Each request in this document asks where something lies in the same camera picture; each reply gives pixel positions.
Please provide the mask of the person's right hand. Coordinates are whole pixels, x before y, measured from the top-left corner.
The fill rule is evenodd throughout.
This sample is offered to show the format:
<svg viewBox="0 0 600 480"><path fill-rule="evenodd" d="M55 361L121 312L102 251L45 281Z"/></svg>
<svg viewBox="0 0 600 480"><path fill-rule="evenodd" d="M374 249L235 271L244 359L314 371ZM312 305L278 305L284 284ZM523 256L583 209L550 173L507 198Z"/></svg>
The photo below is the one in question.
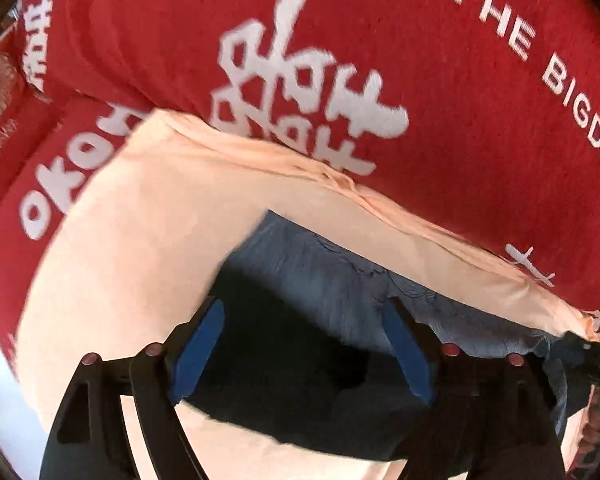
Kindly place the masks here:
<svg viewBox="0 0 600 480"><path fill-rule="evenodd" d="M596 390L588 408L588 421L582 429L578 445L581 454L591 453L600 446L600 390Z"/></svg>

